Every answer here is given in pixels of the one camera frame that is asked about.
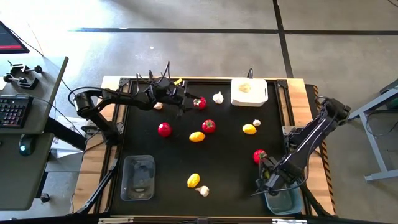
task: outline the concrete floor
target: concrete floor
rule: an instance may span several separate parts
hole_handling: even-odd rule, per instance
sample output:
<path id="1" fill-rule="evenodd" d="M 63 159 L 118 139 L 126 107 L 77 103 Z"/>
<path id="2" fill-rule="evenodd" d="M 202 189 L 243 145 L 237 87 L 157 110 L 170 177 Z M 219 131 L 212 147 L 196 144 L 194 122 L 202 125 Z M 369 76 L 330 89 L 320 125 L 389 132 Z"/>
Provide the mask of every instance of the concrete floor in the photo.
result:
<path id="1" fill-rule="evenodd" d="M 25 5 L 24 17 L 16 18 L 10 10 L 16 4 Z M 0 19 L 22 38 L 38 47 L 31 28 L 45 54 L 69 56 L 64 80 L 70 88 L 100 86 L 105 75 L 148 69 L 159 73 L 168 60 L 172 75 L 240 77 L 252 67 L 257 77 L 286 77 L 277 34 L 67 32 L 74 27 L 277 29 L 272 0 L 0 0 L 0 5 Z M 398 7 L 387 0 L 280 0 L 279 6 L 285 29 L 398 30 Z M 43 11 L 33 14 L 31 9 Z M 397 78 L 398 35 L 287 35 L 286 40 L 294 77 L 353 109 Z M 65 115 L 76 116 L 67 93 L 61 86 L 57 106 Z M 380 119 L 384 123 L 375 132 L 382 133 L 397 118 Z M 394 131 L 386 138 L 396 136 Z M 363 175 L 379 168 L 361 125 L 340 127 L 327 144 L 337 214 L 396 223 L 398 178 L 365 183 Z M 382 144 L 396 162 L 395 148 L 392 141 Z M 66 159 L 50 167 L 76 171 L 78 163 Z M 0 212 L 0 220 L 68 213 L 76 178 L 50 174 L 45 190 L 53 196 L 52 203 L 35 202 L 26 212 Z"/>

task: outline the red tomato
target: red tomato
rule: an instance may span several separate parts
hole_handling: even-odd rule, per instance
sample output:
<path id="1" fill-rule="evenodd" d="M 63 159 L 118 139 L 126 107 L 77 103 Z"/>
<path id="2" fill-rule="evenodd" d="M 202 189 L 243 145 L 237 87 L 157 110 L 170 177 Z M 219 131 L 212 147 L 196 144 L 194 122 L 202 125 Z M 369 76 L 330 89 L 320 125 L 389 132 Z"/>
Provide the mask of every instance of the red tomato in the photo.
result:
<path id="1" fill-rule="evenodd" d="M 157 128 L 157 132 L 160 134 L 160 136 L 167 137 L 167 136 L 171 135 L 172 127 L 167 123 L 162 123 Z"/>
<path id="2" fill-rule="evenodd" d="M 201 125 L 201 128 L 206 133 L 213 133 L 216 131 L 216 123 L 214 123 L 214 121 L 212 121 L 212 120 L 206 120 Z"/>
<path id="3" fill-rule="evenodd" d="M 254 152 L 254 154 L 253 154 L 254 162 L 255 162 L 256 164 L 258 164 L 259 161 L 260 161 L 260 158 L 266 157 L 266 156 L 267 156 L 267 153 L 266 153 L 264 150 L 259 149 L 259 150 L 257 150 L 256 152 Z"/>
<path id="4" fill-rule="evenodd" d="M 197 108 L 199 108 L 199 110 L 203 110 L 206 108 L 206 99 L 204 97 L 201 96 L 200 99 L 194 99 L 193 100 L 193 105 Z"/>

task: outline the black tray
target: black tray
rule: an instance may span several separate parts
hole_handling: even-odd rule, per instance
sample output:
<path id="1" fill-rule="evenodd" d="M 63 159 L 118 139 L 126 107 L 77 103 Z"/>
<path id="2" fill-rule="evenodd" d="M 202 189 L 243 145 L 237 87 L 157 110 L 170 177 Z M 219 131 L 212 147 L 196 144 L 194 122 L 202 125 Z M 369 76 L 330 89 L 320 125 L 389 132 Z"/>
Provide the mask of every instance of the black tray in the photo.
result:
<path id="1" fill-rule="evenodd" d="M 176 119 L 177 107 L 166 105 L 160 111 L 142 111 L 133 106 L 125 113 L 124 141 L 119 161 L 131 155 L 152 155 L 157 172 L 155 194 L 148 201 L 125 202 L 120 198 L 123 163 L 113 181 L 111 215 L 262 217 L 273 216 L 263 196 L 250 197 L 256 190 L 257 165 L 253 152 L 264 149 L 280 159 L 285 153 L 282 113 L 276 80 L 267 80 L 269 99 L 260 108 L 238 107 L 230 103 L 230 80 L 189 80 L 190 93 L 204 96 L 208 107 L 189 111 Z M 217 105 L 212 96 L 221 91 L 224 102 Z M 203 142 L 193 143 L 189 135 L 201 131 L 201 124 L 212 119 L 217 130 Z M 242 126 L 259 119 L 261 126 L 253 136 Z M 157 134 L 160 123 L 168 122 L 173 133 Z M 187 187 L 192 173 L 200 174 L 198 187 L 210 188 L 208 197 Z"/>

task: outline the computer screen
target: computer screen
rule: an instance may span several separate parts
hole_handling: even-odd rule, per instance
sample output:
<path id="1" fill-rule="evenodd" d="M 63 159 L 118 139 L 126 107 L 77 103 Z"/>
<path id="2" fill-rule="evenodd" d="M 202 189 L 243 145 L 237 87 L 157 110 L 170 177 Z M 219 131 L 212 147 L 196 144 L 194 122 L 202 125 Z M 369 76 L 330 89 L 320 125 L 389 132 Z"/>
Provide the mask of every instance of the computer screen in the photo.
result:
<path id="1" fill-rule="evenodd" d="M 0 21 L 0 54 L 29 53 L 29 49 Z"/>

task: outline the garlic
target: garlic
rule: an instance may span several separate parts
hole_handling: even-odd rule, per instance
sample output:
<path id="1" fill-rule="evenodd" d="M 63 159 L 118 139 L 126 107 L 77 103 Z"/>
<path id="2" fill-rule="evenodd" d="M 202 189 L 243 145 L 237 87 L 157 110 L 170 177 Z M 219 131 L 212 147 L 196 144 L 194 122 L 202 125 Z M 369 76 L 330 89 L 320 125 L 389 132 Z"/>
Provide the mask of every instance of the garlic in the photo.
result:
<path id="1" fill-rule="evenodd" d="M 224 97 L 221 94 L 221 92 L 218 92 L 218 93 L 213 95 L 213 100 L 217 104 L 222 104 L 222 102 L 224 101 Z"/>
<path id="2" fill-rule="evenodd" d="M 256 126 L 256 127 L 260 126 L 260 124 L 261 124 L 261 122 L 259 120 L 254 120 L 253 121 L 253 125 Z"/>
<path id="3" fill-rule="evenodd" d="M 207 186 L 201 186 L 201 187 L 195 188 L 195 190 L 199 191 L 199 193 L 204 197 L 207 197 L 207 195 L 209 195 L 209 191 L 210 191 L 210 189 Z"/>
<path id="4" fill-rule="evenodd" d="M 162 109 L 162 108 L 163 108 L 163 103 L 157 102 L 157 103 L 155 104 L 155 106 L 154 106 L 154 109 L 157 109 L 157 110 L 160 110 L 160 109 Z"/>

